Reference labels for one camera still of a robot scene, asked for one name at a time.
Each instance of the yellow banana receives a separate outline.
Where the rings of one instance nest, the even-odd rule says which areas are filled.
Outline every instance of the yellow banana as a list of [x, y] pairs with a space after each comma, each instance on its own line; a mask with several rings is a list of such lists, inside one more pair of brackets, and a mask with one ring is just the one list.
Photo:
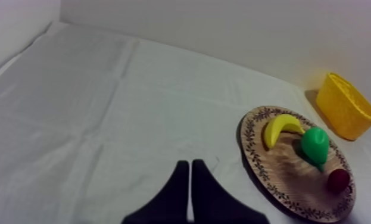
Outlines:
[[278, 115], [269, 121], [264, 131], [264, 141], [269, 148], [274, 147], [282, 130], [305, 134], [305, 130], [296, 117], [289, 114]]

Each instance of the white cloth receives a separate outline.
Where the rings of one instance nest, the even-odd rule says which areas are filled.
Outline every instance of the white cloth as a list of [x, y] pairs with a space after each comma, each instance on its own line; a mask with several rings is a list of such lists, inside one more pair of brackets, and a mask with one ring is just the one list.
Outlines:
[[[299, 223], [249, 180], [235, 136], [261, 105], [326, 129], [303, 89], [184, 49], [55, 25], [0, 75], [0, 223], [120, 223], [178, 160], [195, 158], [271, 223]], [[328, 133], [356, 179], [346, 223], [371, 223], [371, 130], [356, 142]]]
[[73, 222], [135, 43], [66, 26], [0, 72], [0, 224]]
[[[294, 85], [141, 41], [102, 125], [104, 150], [78, 222], [120, 223], [161, 189], [176, 161], [201, 158], [229, 193], [266, 214], [271, 223], [298, 223], [270, 204], [242, 167], [236, 127], [245, 113], [261, 105], [289, 108], [326, 128], [304, 91]], [[360, 142], [345, 142], [333, 133], [331, 137], [357, 179], [356, 208], [347, 223], [371, 223], [371, 191], [365, 190], [371, 185], [361, 179], [371, 175], [368, 156]]]

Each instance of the woven basket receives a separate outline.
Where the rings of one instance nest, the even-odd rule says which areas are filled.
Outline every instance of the woven basket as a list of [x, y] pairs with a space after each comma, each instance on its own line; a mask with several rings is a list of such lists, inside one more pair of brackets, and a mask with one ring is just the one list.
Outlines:
[[335, 73], [327, 74], [316, 98], [317, 106], [335, 132], [356, 140], [371, 126], [371, 105], [348, 81]]

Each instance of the plate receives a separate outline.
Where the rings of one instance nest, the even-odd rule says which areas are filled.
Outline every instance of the plate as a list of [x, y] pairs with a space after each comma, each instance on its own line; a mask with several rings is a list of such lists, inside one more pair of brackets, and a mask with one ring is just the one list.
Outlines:
[[[306, 162], [301, 155], [301, 135], [281, 132], [276, 145], [268, 149], [263, 133], [270, 119], [280, 114], [295, 116], [305, 130], [316, 125], [304, 116], [282, 107], [262, 106], [247, 113], [241, 121], [240, 140], [247, 168], [284, 208], [305, 219], [334, 223], [345, 219], [356, 200], [356, 187], [351, 169], [344, 155], [330, 139], [328, 159], [324, 171]], [[338, 195], [326, 189], [330, 173], [336, 169], [346, 170], [351, 180], [348, 187]]]

